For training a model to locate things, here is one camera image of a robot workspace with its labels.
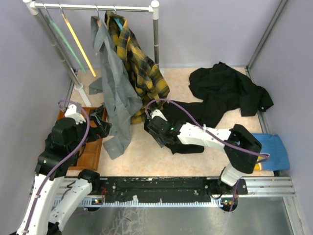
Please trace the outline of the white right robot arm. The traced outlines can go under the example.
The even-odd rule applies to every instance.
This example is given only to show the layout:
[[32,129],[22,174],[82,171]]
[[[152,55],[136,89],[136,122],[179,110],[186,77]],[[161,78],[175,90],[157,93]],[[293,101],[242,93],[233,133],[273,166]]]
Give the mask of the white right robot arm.
[[160,116],[145,121],[144,129],[161,146],[195,145],[217,149],[226,154],[228,165],[216,183],[208,186],[211,194],[239,194],[239,182],[251,174],[257,164],[262,144],[242,125],[230,129],[198,127],[188,122],[170,122]]

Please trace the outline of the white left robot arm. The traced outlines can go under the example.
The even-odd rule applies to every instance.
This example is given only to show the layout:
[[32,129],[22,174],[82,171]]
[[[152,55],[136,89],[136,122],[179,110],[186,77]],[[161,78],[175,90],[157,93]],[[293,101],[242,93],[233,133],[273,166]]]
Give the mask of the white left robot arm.
[[16,235],[60,235],[75,209],[88,194],[102,188],[99,173],[84,168],[72,182],[58,206],[54,206],[57,190],[68,169],[83,155],[89,142],[106,137],[111,124],[105,121],[106,110],[79,109],[68,106],[64,116],[55,122],[39,155],[33,191]]

